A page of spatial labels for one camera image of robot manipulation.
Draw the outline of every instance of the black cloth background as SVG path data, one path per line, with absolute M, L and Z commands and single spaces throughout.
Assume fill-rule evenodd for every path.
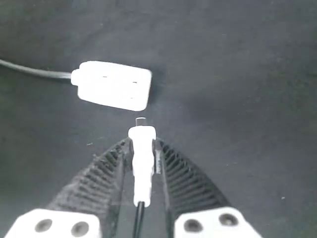
M 146 116 L 264 237 L 316 237 L 316 0 L 2 0 L 0 58 L 153 72 L 150 103 L 136 113 L 0 68 L 0 236 Z M 118 237 L 133 227 L 125 186 Z M 143 237 L 164 237 L 156 187 Z

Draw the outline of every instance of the ridged rubber pad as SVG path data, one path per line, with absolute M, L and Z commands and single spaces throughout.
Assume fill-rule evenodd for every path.
M 159 141 L 164 183 L 166 226 L 173 237 L 175 220 L 184 213 L 230 206 L 215 184 L 191 161 Z
M 103 237 L 115 236 L 123 186 L 124 167 L 131 160 L 129 139 L 107 150 L 65 186 L 47 209 L 94 214 Z
M 173 237 L 174 222 L 181 214 L 229 206 L 201 170 L 160 139 L 155 153 L 160 158 L 168 237 Z M 131 170 L 132 156 L 130 139 L 120 141 L 74 177 L 46 208 L 94 214 L 103 238 L 115 237 L 124 172 Z

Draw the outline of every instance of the screw hole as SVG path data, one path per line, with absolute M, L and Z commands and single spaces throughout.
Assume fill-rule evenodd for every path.
M 222 214 L 219 217 L 219 220 L 223 226 L 232 227 L 232 226 L 236 226 L 238 224 L 238 219 L 231 214 Z
M 86 222 L 78 222 L 71 229 L 71 234 L 74 237 L 83 237 L 89 231 L 89 225 Z
M 53 221 L 51 219 L 45 219 L 40 222 L 35 226 L 35 231 L 36 232 L 46 232 L 48 231 L 51 226 L 52 226 Z
M 203 230 L 203 226 L 199 221 L 195 219 L 189 219 L 184 223 L 184 229 L 187 232 L 198 233 Z

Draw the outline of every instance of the gray table surface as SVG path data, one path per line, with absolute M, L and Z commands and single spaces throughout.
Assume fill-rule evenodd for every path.
M 153 71 L 141 113 L 0 68 L 0 237 L 146 116 L 265 238 L 317 234 L 317 1 L 3 0 L 0 58 Z M 134 219 L 131 180 L 118 237 Z M 155 185 L 144 236 L 164 237 Z

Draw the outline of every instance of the black cable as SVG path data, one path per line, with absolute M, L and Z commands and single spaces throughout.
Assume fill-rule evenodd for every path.
M 137 211 L 135 213 L 133 238 L 140 238 L 141 237 L 143 215 L 144 215 L 144 202 L 139 202 L 138 207 L 137 207 Z
M 0 65 L 17 70 L 22 73 L 31 74 L 38 77 L 45 78 L 56 78 L 56 79 L 70 79 L 71 73 L 69 72 L 57 72 L 57 71 L 46 71 L 41 69 L 29 68 L 25 66 L 21 66 L 18 64 L 14 64 L 5 60 L 0 59 Z

